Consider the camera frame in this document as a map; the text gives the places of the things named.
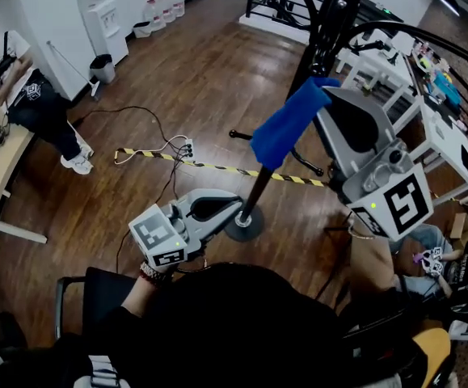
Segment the white sneaker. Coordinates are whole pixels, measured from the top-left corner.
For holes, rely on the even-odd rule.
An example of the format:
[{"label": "white sneaker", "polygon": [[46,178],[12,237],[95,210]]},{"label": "white sneaker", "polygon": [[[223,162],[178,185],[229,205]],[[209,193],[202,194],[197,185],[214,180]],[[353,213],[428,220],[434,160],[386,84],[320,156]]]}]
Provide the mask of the white sneaker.
[{"label": "white sneaker", "polygon": [[90,159],[90,157],[94,154],[93,149],[88,144],[81,144],[80,142],[78,142],[78,144],[81,148],[81,155],[86,159]]},{"label": "white sneaker", "polygon": [[91,169],[94,167],[90,164],[90,161],[84,158],[82,153],[69,161],[61,156],[61,165],[65,168],[72,168],[75,172],[81,175],[90,174]]}]

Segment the chair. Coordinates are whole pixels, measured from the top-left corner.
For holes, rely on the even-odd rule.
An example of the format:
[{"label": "chair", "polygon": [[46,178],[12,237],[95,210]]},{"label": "chair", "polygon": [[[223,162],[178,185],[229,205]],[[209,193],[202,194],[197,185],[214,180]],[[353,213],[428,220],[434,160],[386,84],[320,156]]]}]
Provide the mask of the chair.
[{"label": "chair", "polygon": [[85,276],[62,277],[56,287],[56,340],[63,332],[63,298],[66,288],[73,283],[83,283],[82,333],[86,334],[110,311],[120,306],[135,283],[128,276],[88,268]]}]

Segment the bracelet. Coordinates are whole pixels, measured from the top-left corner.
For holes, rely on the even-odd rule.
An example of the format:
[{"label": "bracelet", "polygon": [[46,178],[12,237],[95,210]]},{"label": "bracelet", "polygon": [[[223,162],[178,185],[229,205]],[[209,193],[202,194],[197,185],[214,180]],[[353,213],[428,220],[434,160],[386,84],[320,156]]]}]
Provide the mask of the bracelet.
[{"label": "bracelet", "polygon": [[364,236],[363,234],[356,233],[353,226],[348,227],[348,233],[355,238],[360,238],[361,240],[374,240],[376,236]]},{"label": "bracelet", "polygon": [[172,274],[157,272],[143,261],[140,265],[140,277],[149,281],[155,288],[161,288],[166,283],[171,282]]}]

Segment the power strip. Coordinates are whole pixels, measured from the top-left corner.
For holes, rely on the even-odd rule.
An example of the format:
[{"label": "power strip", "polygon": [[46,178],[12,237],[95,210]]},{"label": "power strip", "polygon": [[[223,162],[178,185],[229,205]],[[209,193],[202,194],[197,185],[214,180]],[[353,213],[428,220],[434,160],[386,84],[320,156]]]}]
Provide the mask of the power strip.
[{"label": "power strip", "polygon": [[185,162],[196,162],[196,151],[194,150],[194,142],[192,139],[185,140],[185,145],[187,146],[187,157],[182,157],[182,161]]}]

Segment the wooden floor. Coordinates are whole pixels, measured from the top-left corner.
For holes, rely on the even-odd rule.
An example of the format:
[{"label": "wooden floor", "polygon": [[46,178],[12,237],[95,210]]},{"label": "wooden floor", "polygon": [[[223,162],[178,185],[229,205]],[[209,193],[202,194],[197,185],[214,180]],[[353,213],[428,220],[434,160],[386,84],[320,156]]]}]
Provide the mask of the wooden floor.
[{"label": "wooden floor", "polygon": [[[229,138],[231,129],[251,133],[285,100],[303,47],[279,36],[257,32],[236,21],[245,0],[196,0],[168,29],[133,40],[129,56],[99,103],[86,97],[73,111],[75,120],[92,109],[127,105],[158,114],[167,137],[192,138],[202,162],[257,170],[248,142]],[[24,159],[1,219],[48,236],[46,245],[0,233],[0,311],[17,318],[30,346],[54,339],[56,280],[84,275],[88,266],[114,270],[128,222],[150,206],[171,172],[163,160],[135,157],[113,163],[118,147],[156,149],[163,145],[155,121],[146,112],[95,113],[78,128],[94,148],[88,176],[67,171],[50,145],[38,141]],[[324,168],[329,162],[312,128],[298,150]],[[313,178],[288,158],[281,172]],[[211,169],[182,167],[177,191],[223,188],[247,196],[254,179]],[[454,177],[434,175],[431,185],[444,192]],[[172,199],[168,188],[162,203]],[[347,210],[327,188],[272,181],[260,206],[266,229],[254,242],[236,243],[224,234],[209,245],[209,262],[260,264],[281,274],[299,291],[314,296],[327,279],[346,242],[332,242],[323,227],[341,222]],[[455,206],[441,206],[433,222],[441,227]],[[128,237],[120,254],[120,271],[135,275],[140,251]],[[323,300],[332,304],[346,270]],[[67,293],[65,329],[81,327],[81,292]]]}]

